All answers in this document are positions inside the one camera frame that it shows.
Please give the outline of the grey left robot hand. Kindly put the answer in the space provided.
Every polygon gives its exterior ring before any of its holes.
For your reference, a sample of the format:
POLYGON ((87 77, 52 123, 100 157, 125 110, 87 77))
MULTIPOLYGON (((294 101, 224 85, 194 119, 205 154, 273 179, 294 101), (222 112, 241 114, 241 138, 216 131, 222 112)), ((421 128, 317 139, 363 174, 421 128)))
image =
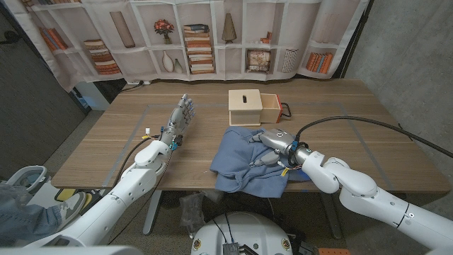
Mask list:
POLYGON ((194 116, 193 100, 184 94, 173 109, 160 140, 169 145, 177 136, 184 134, 194 116))

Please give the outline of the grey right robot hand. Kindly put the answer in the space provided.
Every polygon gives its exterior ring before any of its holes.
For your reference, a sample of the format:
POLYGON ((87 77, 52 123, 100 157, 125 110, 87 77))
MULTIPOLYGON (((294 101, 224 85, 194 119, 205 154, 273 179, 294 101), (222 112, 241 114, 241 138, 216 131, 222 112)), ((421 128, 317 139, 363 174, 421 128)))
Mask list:
POLYGON ((280 160, 281 156, 287 157, 288 162, 291 166, 299 166, 293 156, 289 155, 289 153, 292 151, 294 138, 291 134, 284 130, 271 129, 261 131, 258 134, 252 136, 249 142, 261 142, 266 147, 270 147, 272 149, 271 152, 268 152, 260 159, 253 160, 249 164, 249 166, 276 164, 280 160))

